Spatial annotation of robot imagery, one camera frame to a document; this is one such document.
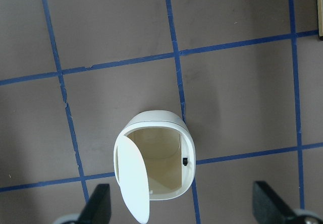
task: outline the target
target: trash can lid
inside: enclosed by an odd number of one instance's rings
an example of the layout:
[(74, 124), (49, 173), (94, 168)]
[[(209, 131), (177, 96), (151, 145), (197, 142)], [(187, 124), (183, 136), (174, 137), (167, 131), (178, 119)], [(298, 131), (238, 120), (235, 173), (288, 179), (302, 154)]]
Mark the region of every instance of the trash can lid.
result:
[(149, 187), (148, 176), (142, 155), (126, 136), (119, 136), (118, 172), (122, 198), (131, 214), (141, 224), (149, 219)]

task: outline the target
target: blue tape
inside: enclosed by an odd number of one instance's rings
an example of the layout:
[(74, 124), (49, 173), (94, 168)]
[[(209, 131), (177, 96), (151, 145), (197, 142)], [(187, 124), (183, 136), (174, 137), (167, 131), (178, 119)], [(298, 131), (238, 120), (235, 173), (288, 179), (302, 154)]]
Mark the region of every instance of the blue tape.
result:
[[(297, 37), (318, 35), (318, 30), (298, 32), (298, 33), (296, 33), (296, 35), (297, 35)], [(264, 38), (246, 40), (246, 41), (238, 41), (238, 42), (231, 42), (231, 43), (225, 43), (225, 44), (220, 44), (220, 45), (212, 45), (212, 46), (205, 46), (205, 47), (199, 47), (199, 48), (194, 48), (194, 49), (187, 49), (187, 50), (179, 51), (179, 54), (180, 55), (189, 55), (189, 54), (194, 54), (194, 53), (216, 51), (216, 50), (222, 50), (222, 49), (228, 49), (228, 48), (234, 48), (234, 47), (240, 47), (240, 46), (247, 46), (247, 45), (254, 45), (254, 44), (259, 44), (259, 43), (266, 43), (266, 42), (272, 42), (272, 41), (291, 39), (291, 37), (292, 37), (291, 34), (270, 36), (270, 37), (264, 37)], [(117, 66), (137, 64), (137, 63), (143, 63), (143, 62), (149, 62), (149, 61), (155, 61), (155, 60), (161, 60), (161, 59), (169, 59), (169, 58), (173, 58), (173, 57), (174, 57), (174, 53), (172, 53), (172, 52), (171, 53), (163, 53), (163, 54), (158, 54), (158, 55), (146, 56), (146, 57), (142, 57), (142, 58), (127, 59), (127, 60), (121, 60), (121, 61), (117, 61), (117, 62), (96, 64), (96, 65), (93, 65), (92, 67), (89, 67), (89, 68), (77, 67), (77, 68), (71, 68), (71, 69), (64, 69), (64, 70), (62, 70), (62, 73), (63, 73), (63, 75), (74, 74), (74, 73), (80, 73), (80, 72), (91, 71), (91, 70), (112, 68), (112, 67), (117, 67)], [(18, 82), (44, 79), (44, 78), (50, 78), (50, 77), (56, 77), (56, 76), (58, 76), (57, 72), (51, 72), (51, 73), (23, 76), (23, 77), (12, 78), (12, 79), (4, 79), (4, 80), (0, 80), (0, 85), (13, 84), (13, 83), (18, 83)]]
[(166, 1), (166, 8), (167, 8), (168, 23), (169, 23), (169, 27), (170, 27), (170, 31), (171, 31), (171, 39), (172, 39), (173, 50), (174, 50), (177, 85), (178, 85), (178, 92), (179, 92), (180, 102), (181, 102), (182, 119), (185, 122), (186, 121), (186, 118), (185, 118), (185, 96), (184, 96), (180, 54), (179, 54), (179, 50), (178, 50), (178, 44), (177, 44), (176, 32), (175, 32), (175, 26), (174, 26), (172, 3), (171, 3), (171, 0), (165, 0), (165, 1)]
[(304, 37), (304, 36), (315, 36), (318, 35), (318, 30), (313, 30), (313, 31), (303, 31), (303, 32), (298, 32), (296, 33), (297, 37)]
[(323, 142), (302, 145), (302, 149), (312, 149), (312, 148), (319, 148), (319, 147), (323, 147)]
[(195, 178), (194, 178), (193, 183), (192, 183), (192, 194), (193, 194), (193, 203), (194, 203), (196, 224), (201, 224), (200, 210), (199, 210), (199, 207), (198, 207), (198, 198), (197, 198), (197, 190), (196, 190)]
[(44, 182), (38, 182), (38, 183), (33, 183), (33, 184), (2, 187), (2, 188), (0, 188), (0, 193), (1, 192), (7, 192), (7, 191), (13, 191), (13, 190), (22, 190), (22, 189), (29, 189), (29, 188), (35, 188), (35, 187), (44, 187), (44, 186), (48, 186), (48, 185), (65, 184), (65, 183), (71, 183), (71, 182), (77, 182), (77, 181), (81, 181), (81, 178), (80, 177), (75, 177), (75, 178), (67, 178), (67, 179), (61, 179), (61, 180), (44, 181)]
[(111, 62), (111, 63), (96, 64), (89, 68), (78, 67), (78, 68), (72, 68), (72, 69), (64, 69), (63, 75), (91, 71), (91, 70), (98, 70), (98, 69), (106, 69), (106, 68), (112, 68), (112, 67), (124, 66), (124, 65), (130, 65), (130, 64), (138, 64), (138, 63), (161, 60), (161, 59), (169, 59), (172, 57), (174, 57), (174, 54), (171, 52), (171, 53), (158, 54), (158, 55), (147, 56), (147, 57), (136, 58), (136, 59), (127, 59), (127, 60), (121, 60), (121, 61)]
[(12, 79), (4, 79), (4, 80), (0, 80), (0, 85), (13, 84), (13, 83), (19, 83), (19, 82), (25, 82), (25, 81), (37, 80), (37, 79), (52, 78), (52, 77), (56, 77), (57, 75), (58, 75), (57, 72), (51, 72), (51, 73), (23, 76), (23, 77), (12, 78)]
[(299, 97), (299, 79), (298, 79), (298, 59), (297, 59), (297, 34), (295, 23), (294, 0), (288, 0), (289, 16), (291, 27), (291, 43), (293, 58), (293, 75), (294, 75), (294, 95), (295, 95), (295, 115), (296, 115), (296, 137), (297, 137), (297, 155), (298, 155), (298, 181), (299, 181), (299, 201), (300, 208), (305, 208), (304, 198), (304, 173), (303, 173), (303, 149), (302, 149), (302, 130), (301, 130), (301, 110)]
[(88, 199), (89, 199), (89, 194), (88, 194), (88, 190), (87, 190), (87, 187), (86, 187), (86, 182), (85, 182), (85, 179), (84, 179), (84, 171), (83, 171), (83, 167), (82, 167), (80, 154), (79, 154), (79, 151), (78, 151), (78, 145), (77, 145), (77, 141), (76, 141), (76, 136), (75, 136), (75, 131), (74, 131), (74, 124), (73, 124), (73, 120), (72, 120), (72, 116), (71, 116), (71, 110), (70, 110), (69, 104), (67, 103), (67, 95), (66, 95), (65, 83), (64, 83), (63, 73), (62, 73), (62, 67), (61, 67), (61, 62), (60, 62), (59, 54), (58, 54), (57, 47), (56, 47), (54, 30), (53, 30), (53, 27), (52, 27), (52, 24), (51, 24), (48, 2), (47, 2), (47, 0), (41, 0), (41, 1), (42, 1), (44, 13), (45, 13), (47, 29), (48, 29), (51, 49), (52, 49), (52, 53), (53, 53), (53, 57), (54, 57), (54, 61), (55, 61), (55, 66), (56, 66), (56, 70), (57, 70), (57, 73), (58, 73), (59, 82), (60, 82), (60, 85), (61, 85), (61, 92), (62, 92), (62, 96), (63, 96), (63, 101), (66, 104), (65, 111), (66, 111), (66, 116), (67, 116), (67, 120), (68, 120), (68, 124), (69, 124), (69, 128), (70, 128), (70, 133), (71, 133), (71, 137), (72, 137), (73, 148), (74, 148), (74, 151), (75, 151), (76, 162), (77, 162), (77, 165), (78, 165), (78, 171), (79, 171), (79, 175), (81, 177), (81, 183), (82, 183), (84, 198), (85, 198), (85, 201), (87, 202)]
[(272, 155), (277, 153), (293, 152), (297, 150), (298, 150), (297, 147), (285, 147), (285, 148), (278, 148), (278, 149), (272, 149), (272, 150), (266, 150), (266, 151), (250, 152), (250, 153), (242, 153), (237, 155), (202, 159), (202, 160), (197, 160), (196, 164), (200, 165), (200, 164), (213, 163), (213, 162), (223, 162), (223, 161), (229, 161), (229, 160)]
[(289, 5), (289, 22), (291, 26), (291, 33), (296, 33), (296, 23), (295, 23), (295, 10), (294, 10), (294, 0), (288, 0)]
[(216, 51), (216, 50), (222, 50), (222, 49), (228, 49), (228, 48), (234, 48), (234, 47), (240, 47), (240, 46), (249, 46), (249, 45), (254, 45), (259, 43), (286, 40), (290, 38), (291, 38), (291, 34), (284, 34), (284, 35), (269, 36), (269, 37), (263, 37), (263, 38), (246, 40), (246, 41), (224, 43), (224, 44), (213, 45), (213, 46), (204, 46), (204, 47), (199, 47), (194, 49), (182, 50), (180, 51), (180, 55), (184, 56), (184, 55), (190, 55), (194, 53)]
[(86, 180), (95, 180), (115, 176), (115, 172), (85, 176)]

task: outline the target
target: plastic container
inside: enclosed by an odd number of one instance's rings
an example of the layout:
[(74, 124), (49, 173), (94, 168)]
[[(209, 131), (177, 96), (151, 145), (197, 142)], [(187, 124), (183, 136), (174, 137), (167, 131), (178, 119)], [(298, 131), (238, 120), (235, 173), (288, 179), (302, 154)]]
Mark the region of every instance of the plastic container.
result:
[(195, 165), (192, 137), (182, 119), (169, 111), (138, 114), (116, 139), (116, 179), (140, 223), (148, 222), (150, 200), (176, 198), (189, 189)]

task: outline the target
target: black latch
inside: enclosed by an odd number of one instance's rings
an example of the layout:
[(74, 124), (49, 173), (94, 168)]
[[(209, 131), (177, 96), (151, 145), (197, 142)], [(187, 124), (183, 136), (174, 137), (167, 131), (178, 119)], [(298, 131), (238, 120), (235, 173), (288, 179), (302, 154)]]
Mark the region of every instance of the black latch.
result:
[(188, 164), (188, 160), (187, 160), (187, 158), (186, 158), (186, 157), (184, 157), (184, 158), (183, 158), (183, 165), (184, 165), (184, 166), (187, 166), (187, 164)]

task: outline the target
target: open lid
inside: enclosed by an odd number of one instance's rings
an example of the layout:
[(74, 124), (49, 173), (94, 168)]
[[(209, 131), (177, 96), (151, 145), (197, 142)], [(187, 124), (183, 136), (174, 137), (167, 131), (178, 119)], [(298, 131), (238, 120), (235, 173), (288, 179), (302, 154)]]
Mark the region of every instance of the open lid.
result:
[(141, 224), (149, 219), (149, 187), (146, 166), (136, 144), (126, 136), (119, 136), (119, 185), (123, 200), (131, 214)]

